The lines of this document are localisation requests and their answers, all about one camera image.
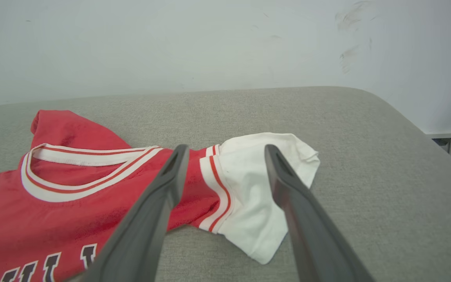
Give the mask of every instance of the black letter with white outline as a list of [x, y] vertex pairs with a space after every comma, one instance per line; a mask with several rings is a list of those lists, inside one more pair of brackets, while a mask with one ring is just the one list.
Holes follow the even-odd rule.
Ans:
[[52, 253], [48, 255], [43, 266], [45, 275], [43, 276], [43, 282], [55, 282], [55, 277], [53, 277], [53, 270], [59, 265], [59, 259], [62, 252]]
[[13, 282], [15, 281], [16, 275], [18, 274], [19, 268], [14, 268], [9, 271], [6, 271], [5, 274], [3, 274], [3, 278], [1, 278], [1, 282]]
[[29, 262], [25, 266], [23, 266], [22, 271], [20, 271], [20, 275], [18, 278], [20, 278], [19, 282], [30, 282], [32, 275], [34, 274], [34, 271], [36, 270], [36, 266], [38, 264], [38, 261]]
[[96, 252], [97, 252], [97, 243], [91, 245], [84, 245], [83, 248], [81, 249], [80, 259], [83, 260], [83, 265], [85, 266], [85, 269], [88, 269], [88, 266], [90, 266], [93, 263]]

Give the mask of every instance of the white fabric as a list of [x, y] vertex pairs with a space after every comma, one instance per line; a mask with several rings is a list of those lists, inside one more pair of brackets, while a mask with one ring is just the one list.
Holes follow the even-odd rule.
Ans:
[[215, 158], [234, 205], [218, 233], [261, 264], [272, 259], [288, 231], [285, 215], [272, 199], [264, 157], [267, 144], [281, 150], [307, 187], [320, 164], [318, 152], [293, 134], [252, 134], [229, 139], [219, 147]]

